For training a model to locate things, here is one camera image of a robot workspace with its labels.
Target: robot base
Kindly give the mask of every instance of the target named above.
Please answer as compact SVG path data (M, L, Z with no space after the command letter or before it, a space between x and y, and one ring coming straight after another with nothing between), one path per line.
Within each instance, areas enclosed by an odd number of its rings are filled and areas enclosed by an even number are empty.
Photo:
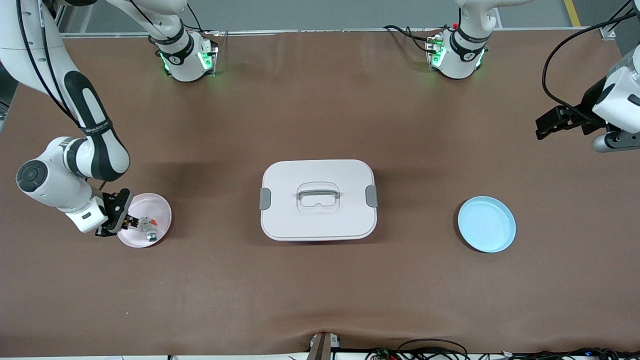
M129 215L140 219L138 227L123 229L118 233L120 241L130 247L149 247L158 243L169 231L172 221L171 206L164 197L154 193L142 193L133 197L129 206ZM149 228L145 228L144 222L148 218ZM156 228L155 240L152 236Z
M216 63L218 62L218 44L198 33L188 31L189 36L197 44L195 49L182 65L176 65L168 61L162 53L159 54L164 63L164 71L178 81L190 83L204 76L215 76Z
M464 79L469 77L480 66L480 61L484 55L485 50L476 56L477 60L474 61L462 61L460 56L456 54L449 44L449 38L453 35L453 32L449 29L445 29L434 37L429 38L431 42L426 44L426 49L433 50L436 53L427 53L427 62L431 71L439 71L444 76L451 79Z

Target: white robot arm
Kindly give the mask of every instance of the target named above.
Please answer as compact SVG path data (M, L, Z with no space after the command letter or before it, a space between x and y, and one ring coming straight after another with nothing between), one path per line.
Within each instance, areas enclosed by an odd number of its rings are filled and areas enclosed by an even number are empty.
M429 64L452 79L471 75L480 65L484 46L497 23L496 8L533 0L455 0L460 7L457 28L445 28L428 44Z
M178 13L187 0L107 0L137 21L160 49L164 67L178 81L190 82L215 72L218 45L186 31Z
M580 30L572 37L598 29L604 24L632 17L640 20L639 3L640 0L634 0L635 13ZM551 53L547 64L565 42L566 40ZM584 93L580 104L576 106L571 106L551 95L546 89L543 75L543 87L547 95L562 105L552 108L536 120L538 139L542 140L552 133L576 127L581 127L585 135L605 128L606 133L593 139L592 146L595 151L640 149L640 73L638 70L640 70L640 45L622 57L604 78L589 88Z
M85 135L49 143L39 157L20 168L18 186L64 212L82 232L98 228L101 235L117 233L127 217L131 193L124 189L103 194L85 178L118 179L129 168L127 150L89 79L69 58L42 2L0 0L0 8L0 58L9 74L63 104Z

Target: white storage box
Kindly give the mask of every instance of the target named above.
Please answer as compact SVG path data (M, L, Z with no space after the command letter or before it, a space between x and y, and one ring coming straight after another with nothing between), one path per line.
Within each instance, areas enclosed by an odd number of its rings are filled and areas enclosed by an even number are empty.
M281 161L262 178L260 222L274 240L361 239L377 207L373 171L360 160Z

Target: brown table surface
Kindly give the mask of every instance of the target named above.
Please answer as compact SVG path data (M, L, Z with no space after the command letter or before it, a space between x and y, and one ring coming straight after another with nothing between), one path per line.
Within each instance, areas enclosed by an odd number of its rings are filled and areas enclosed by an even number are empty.
M21 194L15 172L56 136L79 136L45 95L19 88L0 138L0 354L265 354L317 331L343 347L439 337L472 352L640 347L640 152L597 154L579 129L537 141L555 104L542 65L567 31L493 34L471 78L430 73L388 33L221 41L215 78L166 77L144 38L67 40L131 153L106 190L155 192L170 234L131 249L81 234ZM549 86L578 102L619 58L579 37ZM258 192L281 160L354 158L378 185L363 240L280 243ZM456 210L476 195L515 215L515 242L470 250Z

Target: black cable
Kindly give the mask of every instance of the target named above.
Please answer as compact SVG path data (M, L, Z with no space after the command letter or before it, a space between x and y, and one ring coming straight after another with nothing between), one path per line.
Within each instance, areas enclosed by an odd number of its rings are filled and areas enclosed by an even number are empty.
M465 351L460 352L457 350L451 350L448 348L444 348L444 347L422 347L422 348L416 348L411 350L411 353L415 354L418 353L421 358L423 358L423 360L430 360L436 356L444 356L449 360L453 360L453 357L455 357L456 360L460 360L460 358L458 356L462 356L465 360L470 360L468 353Z
M189 11L191 11L193 18L196 20L196 24L198 24L198 30L202 31L202 25L200 25L200 20L198 20L196 13L193 12L193 9L191 8L191 5L189 3L187 3L187 8L189 8Z
M65 113L67 116L71 117L71 119L77 124L77 120L74 119L69 113L67 113L66 109L63 108L62 105L56 99L56 97L53 96L53 93L47 86L47 83L44 81L44 78L40 73L40 69L38 69L38 65L36 65L36 61L33 58L33 53L31 52L31 46L29 46L29 41L27 40L27 34L24 31L24 20L22 19L22 3L20 0L15 0L15 9L18 16L18 26L20 28L20 34L22 35L22 42L24 44L25 49L27 50L27 55L29 56L29 61L31 62L31 66L33 67L33 70L38 76L38 79L40 80L42 87L44 87L44 90L46 90L47 94L49 94L49 97L53 100L53 102L56 103L56 105L60 108L60 110L62 110L62 112Z
M409 33L407 33L405 30L402 30L401 28L395 26L395 25L387 25L385 26L383 29L394 29L394 30L398 30L398 32L400 32L400 34L406 36L406 37L412 37L411 35L409 35ZM414 38L416 40L420 40L420 41L427 41L427 38L423 38L423 37L416 37L414 36Z
M570 105L569 103L567 103L566 101L558 98L557 96L555 96L554 94L551 94L551 92L549 91L549 89L547 88L547 68L549 67L549 63L551 62L551 59L554 57L554 55L558 52L558 50L560 50L560 48L562 46L564 46L566 43L568 43L571 39L578 37L584 33L587 33L588 31L591 30L595 30L595 29L599 29L603 26L609 25L609 24L613 24L616 21L623 21L623 20L627 20L630 19L632 17L636 16L635 13L630 13L628 15L622 16L622 17L618 17L616 19L611 19L605 22L601 22L599 24L596 24L594 26L590 26L586 29L582 29L574 34L571 34L569 37L567 37L566 39L562 40L560 42L560 44L558 44L556 46L556 48L549 54L549 57L547 58L547 60L545 61L545 66L542 68L542 89L545 91L545 94L547 96L549 96L553 101L557 102L558 104L562 104L564 106L566 106L568 109L571 109L574 113L580 115L581 117L584 117L585 119L588 119L590 122L597 124L599 123L598 121L596 121L595 119L591 118L590 116L587 116L586 114L583 114L580 110L578 110L577 108L575 108L574 106Z
M425 53L429 53L429 54L435 54L436 53L435 50L425 49L424 47L420 46L420 44L418 44L418 41L416 40L415 36L411 32L411 28L409 28L407 26L406 30L407 30L407 32L409 32L409 36L411 37L411 39L413 39L413 43L418 47L418 49L424 51Z
M534 354L513 354L509 360L566 360L574 359L574 356L597 357L598 360L634 360L640 357L640 352L617 352L602 348L580 348L571 352L538 352Z
M618 9L618 11L617 11L615 14L611 15L611 17L609 18L609 20L611 20L611 19L615 18L616 16L618 16L618 14L619 14L619 13L621 13L621 12L622 12L622 10L623 10L624 8L626 8L630 3L631 3L631 0L627 0L627 2L626 2L623 6L621 6L621 7L620 7L620 9Z
M45 26L42 26L40 30L42 34L42 47L44 47L44 57L45 57L45 60L47 61L49 74L51 75L51 79L53 80L53 85L56 87L58 96L60 96L60 101L62 102L62 105L66 109L65 114L67 114L67 116L76 124L77 127L81 127L80 122L76 119L74 114L71 112L71 109L67 105L67 102L65 101L65 97L62 96L62 91L60 91L60 86L58 85L58 79L56 78L56 73L53 71L51 55L49 54L49 45L47 44L47 30L45 29Z
M157 28L157 26L154 24L154 22L153 22L153 21L151 21L151 19L149 19L149 17L147 17L147 14L145 14L145 13L144 13L144 12L143 12L139 7L138 7L138 5L136 5L136 3L134 3L134 2L133 2L133 0L129 0L129 2L133 5L133 7L135 7L135 8L136 8L136 10L140 13L140 15L142 15L142 16L143 16L143 17L144 17L144 18L149 22L149 24L151 24L151 26L153 26L153 27L156 29L156 31L160 33L160 35L162 35L162 36L164 36L164 37L166 37L166 38L171 38L171 37L166 36L162 31L160 31L160 29L158 29L158 28Z
M451 340L436 339L436 338L424 338L424 339L415 339L415 340L405 341L404 343L400 344L400 346L398 346L398 349L396 351L399 352L401 348L403 348L406 345L412 344L412 343L425 343L425 342L437 342L437 343L447 343L447 344L451 344L451 345L456 345L457 347L461 348L465 352L465 355L467 357L469 355L469 352L467 351L467 348L465 348L464 346L460 345L459 343L457 343L455 341L451 341Z
M629 10L625 13L625 16L626 16L626 15L631 14L633 11L634 11L634 9L633 9L633 8L629 9ZM615 28L616 28L616 26L618 26L618 24L620 23L620 21L618 21L618 22L616 22L615 24L613 24L613 26L611 26L611 29L609 29L608 31L613 31L613 29L615 29Z
M206 32L210 32L210 31L217 31L217 30L211 30L211 29L200 29L197 28L196 26L189 26L187 24L183 24L185 28L191 29L191 30L195 30L199 33L206 33Z

